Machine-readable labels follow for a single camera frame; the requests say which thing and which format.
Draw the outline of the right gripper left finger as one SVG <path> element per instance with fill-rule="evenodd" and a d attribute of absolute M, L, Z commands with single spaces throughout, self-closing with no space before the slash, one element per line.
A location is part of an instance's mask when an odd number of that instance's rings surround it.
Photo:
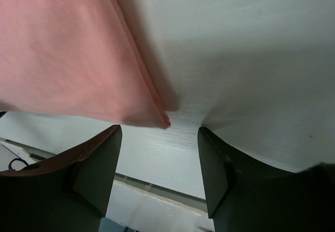
<path fill-rule="evenodd" d="M 98 231 L 122 140 L 113 125 L 21 170 L 1 172 L 1 231 Z"/>

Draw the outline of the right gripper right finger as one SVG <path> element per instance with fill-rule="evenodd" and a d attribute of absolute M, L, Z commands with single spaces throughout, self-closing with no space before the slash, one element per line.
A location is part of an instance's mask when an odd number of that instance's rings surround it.
<path fill-rule="evenodd" d="M 298 173 L 265 164 L 211 130 L 197 134 L 215 231 L 334 231 L 334 165 Z"/>

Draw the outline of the pink t shirt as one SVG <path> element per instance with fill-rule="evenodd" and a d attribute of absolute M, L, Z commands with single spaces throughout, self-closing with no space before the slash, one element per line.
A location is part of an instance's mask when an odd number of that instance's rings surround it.
<path fill-rule="evenodd" d="M 1 110 L 170 126 L 117 0 L 1 0 Z"/>

